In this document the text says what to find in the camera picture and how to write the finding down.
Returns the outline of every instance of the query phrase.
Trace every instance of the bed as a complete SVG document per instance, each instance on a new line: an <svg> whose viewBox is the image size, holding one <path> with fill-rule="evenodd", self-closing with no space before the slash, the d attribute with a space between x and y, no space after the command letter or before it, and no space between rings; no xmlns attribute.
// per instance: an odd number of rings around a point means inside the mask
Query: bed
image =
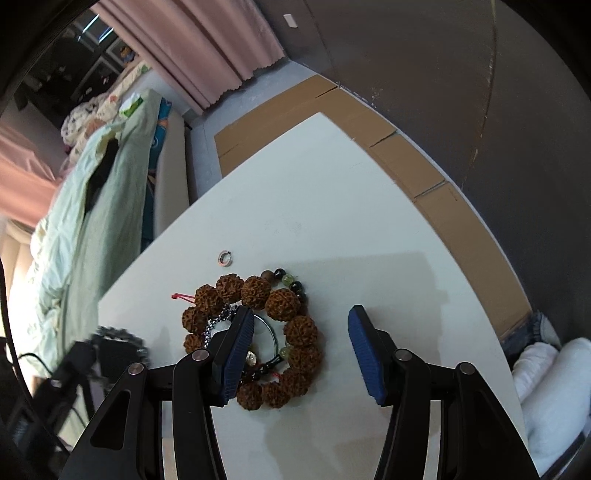
<svg viewBox="0 0 591 480"><path fill-rule="evenodd" d="M159 78L150 73L158 87ZM18 352L36 353L50 368L72 342L87 339L96 329L98 300L141 253L147 178L155 176L157 185L153 238L189 206L184 121L174 104L167 118L158 120L163 97L149 88L150 76L145 77L141 91L131 85L118 101L121 105L128 98L142 98L134 113L105 122L84 139L71 173L33 235L28 301L13 305L11 318L17 319L13 324ZM155 171L149 171L154 129L160 124L165 136ZM87 209L89 179L113 138L119 138L119 149L96 201ZM22 364L29 374L47 375L34 359L23 359Z"/></svg>

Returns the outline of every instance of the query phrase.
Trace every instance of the black bead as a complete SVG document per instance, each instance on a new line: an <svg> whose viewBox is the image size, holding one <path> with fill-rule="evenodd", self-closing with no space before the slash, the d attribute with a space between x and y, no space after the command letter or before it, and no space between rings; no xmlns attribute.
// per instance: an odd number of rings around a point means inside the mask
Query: black bead
<svg viewBox="0 0 591 480"><path fill-rule="evenodd" d="M301 281L295 281L290 284L290 290L293 293L297 293L298 290L304 291L304 286L301 284Z"/></svg>
<svg viewBox="0 0 591 480"><path fill-rule="evenodd" d="M277 268L277 270L275 270L274 275L277 280L281 280L283 277L285 277L286 273L287 272L285 270L283 270L282 268Z"/></svg>
<svg viewBox="0 0 591 480"><path fill-rule="evenodd" d="M298 290L295 293L295 296L298 297L298 300L300 301L300 303L306 303L308 302L308 297L307 295L304 293L304 290Z"/></svg>

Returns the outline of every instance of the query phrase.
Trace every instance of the black cable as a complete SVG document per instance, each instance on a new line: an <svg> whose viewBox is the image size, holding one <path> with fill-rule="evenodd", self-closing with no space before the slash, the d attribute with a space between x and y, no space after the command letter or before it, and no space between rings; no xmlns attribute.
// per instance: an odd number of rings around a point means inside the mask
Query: black cable
<svg viewBox="0 0 591 480"><path fill-rule="evenodd" d="M14 340L12 339L12 332L10 330L10 321L8 320L8 297L6 291L6 279L4 277L4 265L2 263L2 259L0 258L0 316L2 316L2 324L4 325L4 335L6 335L6 340L8 344L8 349L10 350L10 356L13 359L18 359L17 350L14 346ZM53 432L45 423L42 418L39 416L35 408L33 407L33 397L31 396L31 392L29 392L29 388L27 386L27 382L25 381L25 377L22 374L21 366L18 363L18 360L14 361L12 364L14 368L14 372L17 376L18 385L21 387L22 395L25 398L25 402L27 406L31 410L35 420L43 427L43 430L49 435L49 438L56 444L56 446L64 452L66 456L70 456L70 452L60 440L60 438Z"/></svg>
<svg viewBox="0 0 591 480"><path fill-rule="evenodd" d="M37 360L41 365L43 365L43 368L46 370L46 372L51 377L53 377L53 372L49 369L49 367L46 365L46 363L43 360L41 360L41 358L39 357L39 355L37 355L36 353L33 353L33 352L21 353L18 356L18 359L20 360L21 358L25 358L26 356L30 356L30 357L34 358L35 360ZM82 426L84 428L86 428L86 422L82 419L82 415L80 415L80 413L78 412L78 410L76 410L75 407L72 407L72 410L74 410L74 413L78 417L78 420L80 420L80 423L82 424Z"/></svg>
<svg viewBox="0 0 591 480"><path fill-rule="evenodd" d="M35 360L37 360L41 365L43 365L43 368L46 370L46 372L48 374L50 374L50 376L53 377L53 372L51 370L49 370L49 367L45 364L45 362L43 360L41 360L39 355L37 355L36 353L33 353L33 352L21 353L18 356L18 359L20 360L21 358L25 358L26 356L33 357Z"/></svg>

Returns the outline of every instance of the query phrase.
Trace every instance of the pink curtain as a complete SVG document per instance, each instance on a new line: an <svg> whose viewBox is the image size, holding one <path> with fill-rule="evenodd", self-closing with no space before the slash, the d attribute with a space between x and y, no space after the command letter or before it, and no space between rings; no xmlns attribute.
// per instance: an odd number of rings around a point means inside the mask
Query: pink curtain
<svg viewBox="0 0 591 480"><path fill-rule="evenodd" d="M35 144L0 123L0 213L35 226L58 184Z"/></svg>
<svg viewBox="0 0 591 480"><path fill-rule="evenodd" d="M197 113L284 56L252 0L101 0L92 9Z"/></svg>

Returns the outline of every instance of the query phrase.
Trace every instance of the cardboard box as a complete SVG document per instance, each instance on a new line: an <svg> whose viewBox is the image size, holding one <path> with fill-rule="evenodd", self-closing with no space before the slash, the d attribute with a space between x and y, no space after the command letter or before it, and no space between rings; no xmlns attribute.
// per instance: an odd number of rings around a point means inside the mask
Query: cardboard box
<svg viewBox="0 0 591 480"><path fill-rule="evenodd" d="M420 196L415 205L456 259L497 336L503 338L531 308L496 242L448 182Z"/></svg>
<svg viewBox="0 0 591 480"><path fill-rule="evenodd" d="M456 259L499 337L529 314L529 302L503 253L453 185L395 126L318 75L215 136L222 175L318 112L361 146L415 203Z"/></svg>

